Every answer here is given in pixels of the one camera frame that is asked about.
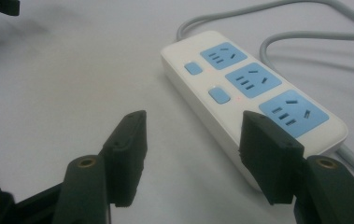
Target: power strip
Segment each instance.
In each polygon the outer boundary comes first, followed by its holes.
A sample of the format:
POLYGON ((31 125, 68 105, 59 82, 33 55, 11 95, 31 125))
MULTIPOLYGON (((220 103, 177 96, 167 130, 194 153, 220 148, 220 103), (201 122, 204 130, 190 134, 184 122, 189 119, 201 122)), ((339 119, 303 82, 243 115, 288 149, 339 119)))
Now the power strip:
POLYGON ((208 31, 162 50, 166 75, 234 165, 259 186, 239 157, 243 111, 272 119, 304 146, 304 157, 338 149, 347 126, 223 35, 208 31))

